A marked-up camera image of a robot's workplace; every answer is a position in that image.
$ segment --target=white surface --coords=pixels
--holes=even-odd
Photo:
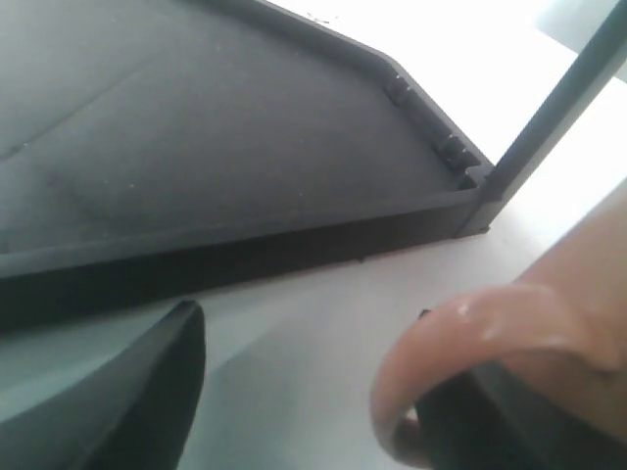
[[[494,2],[295,2],[399,60],[493,160],[574,59],[526,25],[540,0],[500,25],[482,10]],[[200,293],[210,380],[181,469],[397,468],[367,418],[381,355],[424,307],[516,276],[616,186],[626,124],[627,85],[613,80],[485,236]],[[0,418],[75,382],[171,305],[0,340]]]

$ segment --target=white table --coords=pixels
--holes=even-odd
[[[281,3],[391,54],[493,161],[575,57],[520,20],[531,10],[502,9],[496,24],[496,2]],[[613,80],[486,235],[199,293],[208,382],[180,468],[397,468],[368,423],[381,356],[424,307],[516,276],[627,176],[626,124],[627,85]],[[74,383],[173,304],[1,339],[0,418]]]

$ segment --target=skin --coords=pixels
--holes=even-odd
[[[403,334],[370,396],[379,443],[428,464],[407,411],[489,360],[627,445],[627,180],[514,282],[439,305]]]

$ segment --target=black pole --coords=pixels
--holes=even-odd
[[[487,230],[511,197],[627,60],[627,0],[620,0],[481,186],[458,236]]]

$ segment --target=black plastic tray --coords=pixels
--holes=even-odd
[[[450,238],[492,168],[390,58],[267,3],[9,4],[0,298],[19,311]]]

